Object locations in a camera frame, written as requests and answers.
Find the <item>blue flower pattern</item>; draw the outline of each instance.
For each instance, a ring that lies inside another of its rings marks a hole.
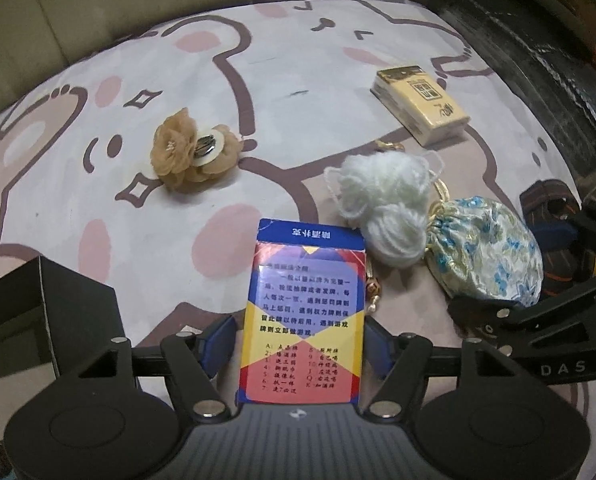
[[[428,264],[451,295],[538,301],[542,256],[531,231],[500,202],[445,202],[427,230]]]

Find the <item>fabric flower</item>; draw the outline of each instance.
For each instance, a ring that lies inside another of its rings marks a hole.
[[[167,187],[179,186],[191,166],[198,129],[188,109],[167,117],[153,137],[151,166]]]
[[[188,182],[204,182],[223,176],[238,163],[238,156],[242,151],[242,140],[233,134],[228,126],[218,124],[213,128],[224,135],[224,147],[214,160],[203,166],[190,166],[185,171],[185,180]]]

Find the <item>white logo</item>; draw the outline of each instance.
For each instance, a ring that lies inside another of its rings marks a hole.
[[[291,415],[296,420],[300,420],[301,418],[304,418],[307,416],[307,412],[305,412],[304,410],[301,410],[300,408],[297,408],[297,409],[293,410],[292,412],[289,412],[289,415]]]

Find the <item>yarn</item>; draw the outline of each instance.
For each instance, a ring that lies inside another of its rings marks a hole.
[[[340,194],[332,190],[337,173]],[[437,174],[424,156],[401,151],[348,156],[325,181],[340,215],[360,228],[377,260],[398,269],[422,258],[427,244],[428,195]]]

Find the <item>pink circle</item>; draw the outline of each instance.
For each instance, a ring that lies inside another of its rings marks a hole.
[[[352,46],[344,46],[342,51],[350,59],[354,61],[360,61],[361,63],[368,63],[376,66],[387,66],[389,63],[384,62],[382,59],[377,57],[375,54],[370,53],[362,48],[354,48]]]
[[[281,4],[256,4],[254,9],[267,18],[286,18],[289,15]]]
[[[97,107],[104,108],[105,106],[110,105],[120,93],[121,86],[122,79],[116,75],[112,75],[103,80],[95,92],[95,104]]]
[[[111,239],[103,220],[89,222],[82,232],[78,248],[78,272],[100,283],[109,278]]]
[[[193,266],[206,278],[236,276],[251,266],[260,211],[248,204],[223,207],[198,233],[191,248]]]
[[[175,42],[180,50],[185,52],[203,52],[220,45],[220,38],[208,30],[200,30],[185,34]]]

